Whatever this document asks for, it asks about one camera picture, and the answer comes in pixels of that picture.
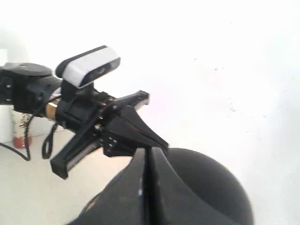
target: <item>black cable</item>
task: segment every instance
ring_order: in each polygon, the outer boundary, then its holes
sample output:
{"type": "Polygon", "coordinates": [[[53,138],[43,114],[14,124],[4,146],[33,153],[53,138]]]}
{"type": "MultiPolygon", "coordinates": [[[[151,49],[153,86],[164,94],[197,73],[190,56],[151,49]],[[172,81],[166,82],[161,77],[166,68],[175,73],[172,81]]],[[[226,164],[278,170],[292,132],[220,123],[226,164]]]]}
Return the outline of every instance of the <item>black cable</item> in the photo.
{"type": "Polygon", "coordinates": [[[0,143],[0,146],[4,147],[4,148],[7,148],[9,150],[11,150],[12,152],[16,153],[17,155],[19,155],[20,157],[22,157],[24,160],[26,161],[30,161],[31,160],[31,155],[30,155],[30,149],[29,149],[29,142],[28,142],[28,132],[29,132],[29,125],[31,123],[31,121],[33,120],[34,117],[38,116],[40,114],[40,112],[47,106],[48,103],[50,102],[53,102],[55,101],[56,99],[60,98],[60,96],[56,96],[52,99],[50,99],[46,104],[44,105],[41,105],[33,114],[32,116],[30,117],[30,119],[27,121],[26,123],[26,128],[25,128],[25,132],[24,132],[24,138],[25,138],[25,148],[26,148],[26,155],[20,153],[18,150],[6,145],[6,144],[3,144],[3,143],[0,143]]]}
{"type": "Polygon", "coordinates": [[[43,159],[49,159],[51,157],[52,150],[53,150],[53,136],[54,136],[54,132],[57,129],[57,126],[58,126],[58,123],[55,123],[52,126],[49,135],[45,138],[45,140],[43,142],[43,146],[42,146],[42,158],[43,159]]]}

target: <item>white surface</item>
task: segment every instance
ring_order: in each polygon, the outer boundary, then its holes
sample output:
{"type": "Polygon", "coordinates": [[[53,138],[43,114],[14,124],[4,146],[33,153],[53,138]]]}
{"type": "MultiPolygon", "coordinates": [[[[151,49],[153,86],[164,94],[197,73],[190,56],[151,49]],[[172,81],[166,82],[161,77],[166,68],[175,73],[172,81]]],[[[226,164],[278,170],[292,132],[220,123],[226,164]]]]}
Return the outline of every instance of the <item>white surface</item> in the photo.
{"type": "Polygon", "coordinates": [[[0,24],[22,37],[31,61],[55,68],[111,46],[121,66],[99,90],[151,93],[143,119],[171,146],[227,166],[256,224],[299,224],[300,1],[54,2],[1,5],[0,24]]]}
{"type": "MultiPolygon", "coordinates": [[[[71,136],[68,131],[55,134],[53,156],[71,136]]],[[[44,136],[34,137],[30,162],[0,147],[1,225],[70,222],[130,160],[129,157],[108,158],[99,150],[80,162],[69,178],[63,180],[52,173],[49,160],[42,159],[43,139],[44,136]]]]}

